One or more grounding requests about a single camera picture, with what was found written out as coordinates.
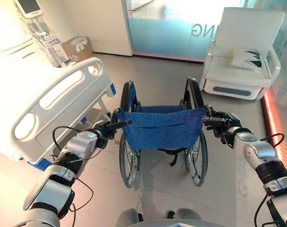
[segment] wire basket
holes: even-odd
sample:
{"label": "wire basket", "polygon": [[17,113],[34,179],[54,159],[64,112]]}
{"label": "wire basket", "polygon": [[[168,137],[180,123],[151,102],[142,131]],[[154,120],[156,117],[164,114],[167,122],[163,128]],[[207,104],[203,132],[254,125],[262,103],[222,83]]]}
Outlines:
{"label": "wire basket", "polygon": [[46,47],[46,48],[52,48],[55,45],[58,45],[61,43],[60,36],[56,34],[43,34],[39,36],[40,42]]}

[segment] wheelchair wheel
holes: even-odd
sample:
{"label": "wheelchair wheel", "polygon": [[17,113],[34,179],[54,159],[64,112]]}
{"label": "wheelchair wheel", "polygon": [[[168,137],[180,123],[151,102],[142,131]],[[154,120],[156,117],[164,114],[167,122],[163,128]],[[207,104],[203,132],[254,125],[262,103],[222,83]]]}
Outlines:
{"label": "wheelchair wheel", "polygon": [[185,151],[185,162],[194,184],[201,186],[208,169],[206,140],[202,130],[194,146]]}
{"label": "wheelchair wheel", "polygon": [[120,173],[126,187],[131,188],[137,179],[139,166],[139,151],[132,150],[128,145],[124,133],[119,147]]}

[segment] hospital bed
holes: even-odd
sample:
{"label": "hospital bed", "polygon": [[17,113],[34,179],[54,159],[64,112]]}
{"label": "hospital bed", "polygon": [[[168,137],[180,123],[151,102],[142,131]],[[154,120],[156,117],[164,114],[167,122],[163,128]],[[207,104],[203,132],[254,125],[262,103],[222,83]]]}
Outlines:
{"label": "hospital bed", "polygon": [[[107,117],[104,95],[113,97],[115,88],[97,58],[63,69],[0,59],[0,152],[37,165],[52,154],[55,127],[75,127],[96,104],[101,109],[96,118]],[[57,130],[57,141],[68,132]]]}

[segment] blue wheelchair seat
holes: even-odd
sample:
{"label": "blue wheelchair seat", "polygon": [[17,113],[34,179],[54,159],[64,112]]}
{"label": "blue wheelchair seat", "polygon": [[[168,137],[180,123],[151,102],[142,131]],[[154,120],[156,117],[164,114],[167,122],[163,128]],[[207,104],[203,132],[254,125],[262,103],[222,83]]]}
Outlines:
{"label": "blue wheelchair seat", "polygon": [[123,128],[131,149],[192,147],[202,129],[205,108],[187,110],[185,105],[136,106],[134,112],[120,110],[120,121],[132,120]]}

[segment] patterned pillow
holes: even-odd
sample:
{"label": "patterned pillow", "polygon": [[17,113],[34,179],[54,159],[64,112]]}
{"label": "patterned pillow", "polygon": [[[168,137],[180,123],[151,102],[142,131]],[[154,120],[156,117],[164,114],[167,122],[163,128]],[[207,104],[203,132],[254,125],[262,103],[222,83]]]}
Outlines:
{"label": "patterned pillow", "polygon": [[232,66],[251,70],[262,67],[260,53],[258,51],[234,49],[233,56]]}

